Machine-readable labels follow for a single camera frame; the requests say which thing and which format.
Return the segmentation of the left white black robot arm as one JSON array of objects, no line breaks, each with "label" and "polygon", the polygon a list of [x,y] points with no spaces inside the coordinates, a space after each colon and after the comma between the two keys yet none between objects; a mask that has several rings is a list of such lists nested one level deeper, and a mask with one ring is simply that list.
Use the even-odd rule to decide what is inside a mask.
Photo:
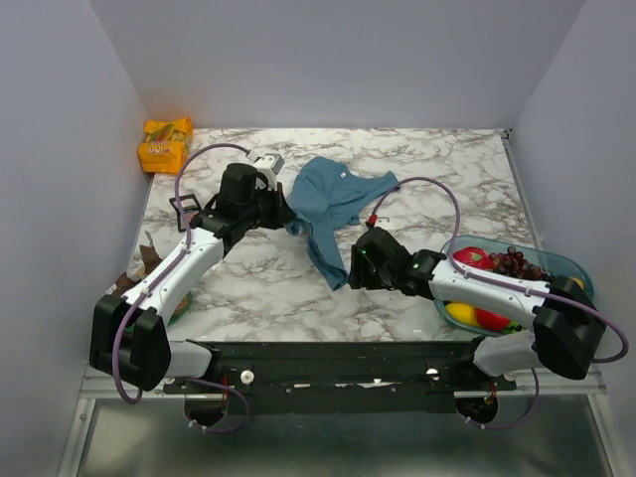
[{"label": "left white black robot arm", "polygon": [[277,154],[230,164],[214,204],[192,217],[190,230],[163,261],[122,296],[99,299],[91,329],[92,368],[144,391],[166,378],[186,378],[200,393],[219,384],[213,348],[172,341],[166,327],[187,293],[248,231],[281,229],[293,219],[277,180],[283,164]]}]

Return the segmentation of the blue tank top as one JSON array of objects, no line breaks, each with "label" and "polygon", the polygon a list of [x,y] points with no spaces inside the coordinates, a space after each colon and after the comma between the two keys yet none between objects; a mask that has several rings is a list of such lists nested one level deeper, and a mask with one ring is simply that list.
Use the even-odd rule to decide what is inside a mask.
[{"label": "blue tank top", "polygon": [[332,290],[348,281],[335,232],[360,221],[360,212],[398,184],[396,175],[364,178],[346,164],[315,157],[297,174],[287,204],[295,215],[285,228],[306,237],[308,256]]}]

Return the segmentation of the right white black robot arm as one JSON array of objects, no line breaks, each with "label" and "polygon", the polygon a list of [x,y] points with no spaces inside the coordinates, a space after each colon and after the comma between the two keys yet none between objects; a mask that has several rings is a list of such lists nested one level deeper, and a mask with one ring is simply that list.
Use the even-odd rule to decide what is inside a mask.
[{"label": "right white black robot arm", "polygon": [[571,278],[523,280],[458,263],[434,250],[409,252],[380,227],[367,230],[353,244],[349,285],[460,302],[522,325],[520,333],[483,339],[472,356],[458,363],[458,380],[471,390],[493,377],[537,367],[581,380],[606,329],[592,301]]}]

